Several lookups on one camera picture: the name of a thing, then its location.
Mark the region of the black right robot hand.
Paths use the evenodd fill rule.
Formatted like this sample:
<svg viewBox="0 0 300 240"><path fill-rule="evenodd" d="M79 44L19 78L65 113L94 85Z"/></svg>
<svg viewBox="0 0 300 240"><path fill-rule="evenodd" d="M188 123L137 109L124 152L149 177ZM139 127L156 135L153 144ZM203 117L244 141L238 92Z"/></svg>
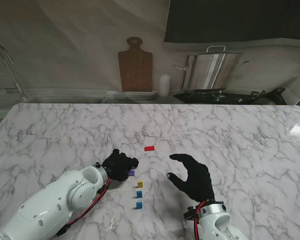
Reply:
<svg viewBox="0 0 300 240"><path fill-rule="evenodd" d="M195 160L191 155L185 153L171 154L170 159L183 164L187 170L186 181L181 180L174 173L168 172L167 178L190 199L196 202L214 201L211 175L205 164Z"/></svg>

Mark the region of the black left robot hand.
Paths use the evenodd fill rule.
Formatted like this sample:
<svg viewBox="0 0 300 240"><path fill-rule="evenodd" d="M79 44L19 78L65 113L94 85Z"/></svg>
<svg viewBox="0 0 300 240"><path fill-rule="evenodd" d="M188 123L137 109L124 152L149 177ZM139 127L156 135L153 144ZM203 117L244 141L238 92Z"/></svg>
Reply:
<svg viewBox="0 0 300 240"><path fill-rule="evenodd" d="M108 177L119 182L125 181L129 177L128 172L137 168L138 165L139 160L137 158L128 157L116 148L102 163L102 167L107 172Z"/></svg>

